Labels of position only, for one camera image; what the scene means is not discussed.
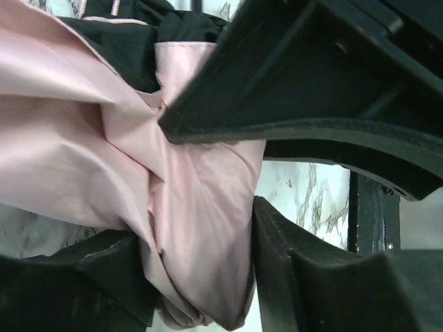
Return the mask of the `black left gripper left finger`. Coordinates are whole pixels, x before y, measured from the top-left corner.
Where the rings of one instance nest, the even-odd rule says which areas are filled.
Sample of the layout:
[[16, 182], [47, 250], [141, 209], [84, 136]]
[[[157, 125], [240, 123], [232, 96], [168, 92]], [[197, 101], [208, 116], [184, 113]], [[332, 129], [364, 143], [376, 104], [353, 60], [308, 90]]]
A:
[[52, 256], [1, 257], [2, 331], [145, 331], [157, 299], [132, 232], [100, 232]]

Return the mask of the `pink folding umbrella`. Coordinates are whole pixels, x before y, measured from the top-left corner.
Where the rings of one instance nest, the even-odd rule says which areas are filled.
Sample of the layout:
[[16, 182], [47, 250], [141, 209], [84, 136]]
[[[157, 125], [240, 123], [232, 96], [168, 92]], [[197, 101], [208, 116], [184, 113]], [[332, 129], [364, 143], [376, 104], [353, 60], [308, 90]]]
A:
[[1, 2], [1, 257], [132, 232], [169, 327], [243, 326], [266, 143], [173, 145], [159, 126], [227, 25], [167, 1]]

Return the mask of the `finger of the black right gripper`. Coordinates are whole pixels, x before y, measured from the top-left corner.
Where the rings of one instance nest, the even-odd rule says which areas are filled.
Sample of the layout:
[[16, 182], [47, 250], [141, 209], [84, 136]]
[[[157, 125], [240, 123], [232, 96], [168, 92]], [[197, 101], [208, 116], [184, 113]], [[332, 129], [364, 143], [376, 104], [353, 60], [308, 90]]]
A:
[[[246, 1], [160, 126], [170, 142], [265, 139], [269, 159], [339, 164], [410, 200], [442, 186], [442, 89], [386, 82], [343, 53], [319, 1]], [[442, 78], [442, 2], [378, 1]]]
[[358, 255], [401, 248], [400, 197], [356, 172], [350, 173], [347, 250]]

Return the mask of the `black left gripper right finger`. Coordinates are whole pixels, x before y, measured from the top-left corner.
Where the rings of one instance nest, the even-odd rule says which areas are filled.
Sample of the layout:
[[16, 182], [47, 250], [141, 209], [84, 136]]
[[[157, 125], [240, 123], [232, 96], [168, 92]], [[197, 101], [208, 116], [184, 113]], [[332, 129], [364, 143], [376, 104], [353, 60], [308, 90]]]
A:
[[262, 197], [253, 261], [264, 331], [441, 331], [442, 252], [362, 257], [319, 239]]

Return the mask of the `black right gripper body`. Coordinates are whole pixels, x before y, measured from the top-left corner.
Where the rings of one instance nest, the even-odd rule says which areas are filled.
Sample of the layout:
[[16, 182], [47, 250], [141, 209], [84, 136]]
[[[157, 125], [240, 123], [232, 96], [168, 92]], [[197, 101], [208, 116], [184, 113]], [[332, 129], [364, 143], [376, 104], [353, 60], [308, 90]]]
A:
[[441, 90], [442, 78], [414, 59], [395, 38], [404, 22], [378, 1], [319, 1], [324, 22], [343, 53], [386, 82], [401, 81], [427, 90]]

